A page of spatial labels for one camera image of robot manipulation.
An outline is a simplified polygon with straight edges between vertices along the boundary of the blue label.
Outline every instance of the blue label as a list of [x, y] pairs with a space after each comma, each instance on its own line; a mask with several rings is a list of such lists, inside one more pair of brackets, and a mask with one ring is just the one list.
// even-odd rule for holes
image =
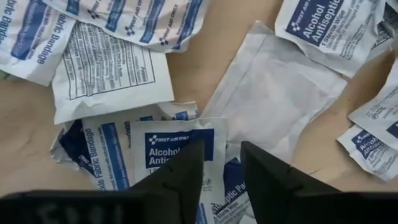
[[105, 28], [112, 32], [116, 31], [125, 4], [126, 0], [114, 0], [112, 10], [109, 13], [108, 22], [106, 23]]
[[145, 117], [140, 117], [140, 121], [153, 121], [154, 117], [153, 116], [145, 116]]
[[198, 207], [196, 224], [207, 224], [205, 206], [202, 203]]
[[152, 9], [148, 15], [147, 25], [140, 42], [148, 44], [155, 34], [156, 23], [165, 0], [153, 0]]
[[[300, 0], [286, 31], [319, 47], [343, 2], [343, 0]], [[342, 19], [343, 16], [344, 13], [340, 14], [338, 19]]]
[[355, 144], [356, 149], [367, 159], [371, 152], [375, 151], [383, 142], [374, 137], [371, 133], [363, 130], [357, 134], [352, 142]]
[[42, 0], [30, 0], [25, 11], [22, 27], [18, 32], [11, 55], [25, 60], [32, 48], [33, 41], [44, 18], [47, 5]]
[[146, 168], [159, 167], [192, 141], [204, 140], [205, 161], [213, 161], [214, 129], [145, 133]]
[[180, 37], [178, 38], [176, 46], [173, 47], [173, 49], [175, 50], [180, 48], [180, 44], [182, 43], [183, 40], [192, 35], [202, 0], [191, 0], [190, 2], [191, 3], [189, 5], [188, 13], [187, 16], [185, 17], [184, 27], [181, 31]]
[[116, 185], [118, 186], [118, 190], [126, 190], [130, 187], [130, 183], [127, 177], [126, 166], [124, 165], [116, 126], [114, 123], [109, 123], [102, 124], [101, 127], [108, 147], [109, 158], [111, 159]]
[[188, 121], [188, 112], [181, 111], [175, 114], [175, 119], [180, 121]]
[[387, 132], [392, 134], [395, 138], [398, 138], [398, 121], [392, 124], [388, 129]]
[[79, 3], [80, 0], [68, 0], [67, 12], [70, 12], [76, 16], [79, 15]]
[[246, 192], [246, 184], [243, 181], [242, 165], [237, 158], [227, 162], [224, 166], [225, 204], [213, 204], [213, 214], [218, 215], [228, 205]]
[[80, 167], [94, 175], [86, 137], [83, 132], [83, 125], [80, 119], [73, 122], [68, 132], [61, 137], [59, 143], [73, 162], [76, 162]]

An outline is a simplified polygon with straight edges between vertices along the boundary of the printed instructions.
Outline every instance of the printed instructions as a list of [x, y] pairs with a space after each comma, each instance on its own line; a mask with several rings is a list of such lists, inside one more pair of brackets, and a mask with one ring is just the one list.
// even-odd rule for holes
[[62, 63], [71, 100], [155, 82], [149, 49], [126, 44], [84, 23], [76, 25]]

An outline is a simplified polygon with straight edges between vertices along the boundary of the white paper packet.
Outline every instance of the white paper packet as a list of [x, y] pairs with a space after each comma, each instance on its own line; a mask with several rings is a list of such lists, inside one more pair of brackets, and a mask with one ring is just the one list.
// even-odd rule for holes
[[227, 127], [224, 118], [131, 123], [135, 182], [147, 177], [192, 141], [204, 140], [201, 203], [223, 203]]
[[387, 0], [388, 5], [391, 6], [396, 12], [398, 12], [398, 1], [397, 0]]
[[379, 36], [368, 55], [367, 61], [374, 59], [388, 49], [392, 50], [392, 45], [398, 30], [398, 14], [388, 4], [386, 4], [384, 10], [383, 21], [377, 28]]
[[243, 169], [240, 150], [227, 148], [224, 166], [225, 203], [202, 203], [198, 208], [197, 224], [238, 224], [246, 210], [251, 207]]
[[78, 22], [54, 76], [55, 124], [174, 100], [165, 54]]
[[375, 98], [348, 118], [391, 148], [398, 150], [398, 60]]
[[290, 162], [302, 129], [345, 85], [336, 72], [256, 22], [201, 117], [228, 118], [230, 147], [251, 141]]
[[210, 0], [43, 0], [107, 34], [158, 52], [180, 51], [199, 32]]
[[384, 181], [398, 174], [398, 151], [354, 125], [337, 139], [362, 169]]
[[255, 218], [252, 218], [248, 215], [244, 215], [239, 224], [257, 224], [257, 221]]
[[[52, 154], [62, 155], [63, 152], [66, 152], [73, 162], [77, 163], [75, 166], [80, 166], [95, 176], [95, 185], [100, 190], [126, 190], [136, 183], [133, 158], [131, 157], [130, 122], [191, 120], [197, 117], [196, 103], [189, 102], [158, 103], [133, 110], [85, 118], [82, 119], [81, 128], [77, 127], [73, 130], [72, 127], [70, 128], [72, 132], [69, 134], [73, 137], [67, 139], [65, 147], [52, 151]], [[85, 166], [85, 159], [82, 157], [89, 158], [91, 170]], [[60, 162], [68, 163], [68, 160], [63, 159]]]
[[0, 1], [0, 70], [48, 86], [74, 24], [42, 0]]
[[352, 78], [377, 40], [386, 0], [289, 0], [275, 22], [276, 35], [306, 56]]

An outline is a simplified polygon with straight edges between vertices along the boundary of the wooden surface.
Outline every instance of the wooden surface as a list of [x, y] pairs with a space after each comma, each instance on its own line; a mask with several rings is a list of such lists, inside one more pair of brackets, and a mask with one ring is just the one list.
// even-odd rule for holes
[[[255, 20], [274, 28], [282, 0], [212, 0], [201, 32], [183, 54], [168, 54], [177, 101], [195, 100], [202, 110]], [[300, 137], [293, 165], [341, 190], [398, 190], [363, 172], [335, 139], [351, 123], [350, 111], [382, 87], [393, 55], [367, 64], [339, 100]], [[29, 82], [0, 82], [0, 195], [29, 189], [92, 189], [81, 173], [56, 164], [49, 149], [53, 125], [50, 88]]]

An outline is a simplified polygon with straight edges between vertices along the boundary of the empty gauze pouch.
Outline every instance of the empty gauze pouch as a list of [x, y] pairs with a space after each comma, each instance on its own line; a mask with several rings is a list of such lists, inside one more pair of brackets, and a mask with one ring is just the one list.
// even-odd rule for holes
[[202, 117], [228, 118], [230, 147], [251, 141], [289, 162], [302, 129], [345, 85], [336, 72], [256, 22]]

